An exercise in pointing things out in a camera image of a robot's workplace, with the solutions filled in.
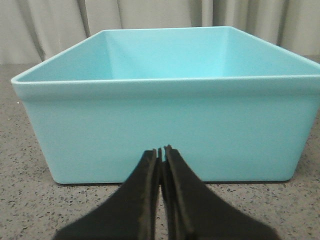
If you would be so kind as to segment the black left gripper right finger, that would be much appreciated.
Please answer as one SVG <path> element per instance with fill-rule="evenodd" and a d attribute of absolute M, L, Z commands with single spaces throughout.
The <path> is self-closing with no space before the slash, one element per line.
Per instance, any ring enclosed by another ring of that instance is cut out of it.
<path fill-rule="evenodd" d="M 177 149 L 165 148 L 162 163 L 170 240 L 278 240 L 270 226 L 234 208 L 197 177 Z"/>

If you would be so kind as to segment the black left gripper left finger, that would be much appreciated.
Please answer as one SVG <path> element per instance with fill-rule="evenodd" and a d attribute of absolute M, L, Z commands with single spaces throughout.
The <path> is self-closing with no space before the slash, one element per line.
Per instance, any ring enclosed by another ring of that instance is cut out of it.
<path fill-rule="evenodd" d="M 153 240 L 162 151 L 146 150 L 139 163 L 98 208 L 59 230 L 56 240 Z"/>

